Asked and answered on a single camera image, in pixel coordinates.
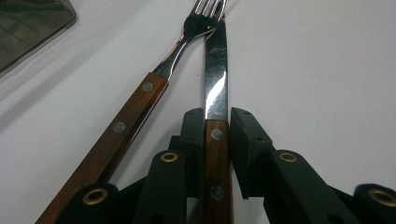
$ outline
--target glass object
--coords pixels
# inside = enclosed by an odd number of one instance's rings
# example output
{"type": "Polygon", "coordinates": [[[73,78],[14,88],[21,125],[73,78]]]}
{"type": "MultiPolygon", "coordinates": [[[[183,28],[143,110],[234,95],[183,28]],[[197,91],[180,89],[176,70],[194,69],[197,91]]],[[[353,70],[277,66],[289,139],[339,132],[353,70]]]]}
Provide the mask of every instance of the glass object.
{"type": "Polygon", "coordinates": [[[75,21],[68,0],[0,0],[0,77],[75,21]]]}

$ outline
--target wooden handle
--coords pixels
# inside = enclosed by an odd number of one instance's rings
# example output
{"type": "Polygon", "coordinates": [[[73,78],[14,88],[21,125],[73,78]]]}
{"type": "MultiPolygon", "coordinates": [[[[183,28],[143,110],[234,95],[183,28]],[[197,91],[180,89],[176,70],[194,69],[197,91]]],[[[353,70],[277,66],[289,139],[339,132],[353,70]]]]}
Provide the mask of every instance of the wooden handle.
{"type": "Polygon", "coordinates": [[[201,203],[201,223],[233,223],[230,163],[228,122],[207,120],[205,122],[204,198],[201,203]]]}
{"type": "Polygon", "coordinates": [[[145,77],[36,223],[55,223],[77,191],[112,176],[167,86],[166,78],[145,77]]]}

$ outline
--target knife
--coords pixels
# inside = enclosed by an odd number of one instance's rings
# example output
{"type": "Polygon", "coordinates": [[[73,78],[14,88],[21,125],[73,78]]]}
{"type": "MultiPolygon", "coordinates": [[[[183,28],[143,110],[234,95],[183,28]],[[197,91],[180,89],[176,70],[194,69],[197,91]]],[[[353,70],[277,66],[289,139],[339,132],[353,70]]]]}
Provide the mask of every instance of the knife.
{"type": "Polygon", "coordinates": [[[201,223],[233,223],[224,19],[205,39],[205,165],[201,223]]]}

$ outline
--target white table surface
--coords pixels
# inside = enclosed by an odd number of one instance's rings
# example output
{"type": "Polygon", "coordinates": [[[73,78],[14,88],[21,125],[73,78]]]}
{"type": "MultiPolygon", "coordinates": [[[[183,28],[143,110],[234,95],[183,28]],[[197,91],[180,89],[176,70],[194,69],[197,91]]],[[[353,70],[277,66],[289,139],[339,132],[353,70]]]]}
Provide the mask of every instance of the white table surface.
{"type": "MultiPolygon", "coordinates": [[[[76,24],[0,79],[0,223],[38,219],[176,43],[194,0],[71,3],[76,24]]],[[[335,188],[396,189],[395,11],[393,0],[230,1],[229,106],[335,188]]],[[[147,174],[184,112],[204,105],[203,73],[199,39],[111,183],[147,174]]],[[[268,223],[262,198],[243,201],[236,179],[233,191],[235,224],[268,223]]]]}

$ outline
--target brass rivet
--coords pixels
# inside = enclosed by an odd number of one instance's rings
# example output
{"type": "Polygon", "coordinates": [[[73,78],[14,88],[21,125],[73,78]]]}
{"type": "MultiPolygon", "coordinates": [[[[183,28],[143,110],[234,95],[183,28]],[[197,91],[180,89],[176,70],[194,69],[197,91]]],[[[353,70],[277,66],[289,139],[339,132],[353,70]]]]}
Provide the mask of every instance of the brass rivet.
{"type": "Polygon", "coordinates": [[[396,198],[383,190],[370,189],[369,196],[376,202],[388,207],[396,207],[396,198]]]}
{"type": "Polygon", "coordinates": [[[178,158],[177,154],[175,154],[173,152],[168,152],[161,156],[161,160],[164,162],[173,162],[173,161],[176,161],[177,158],[178,158]]]}
{"type": "Polygon", "coordinates": [[[297,157],[294,156],[293,154],[289,153],[289,152],[282,152],[279,154],[279,158],[282,161],[287,161],[287,162],[295,162],[297,161],[297,157]]]}
{"type": "Polygon", "coordinates": [[[86,193],[82,198],[82,201],[87,205],[95,205],[101,203],[108,195],[106,189],[93,189],[86,193]]]}

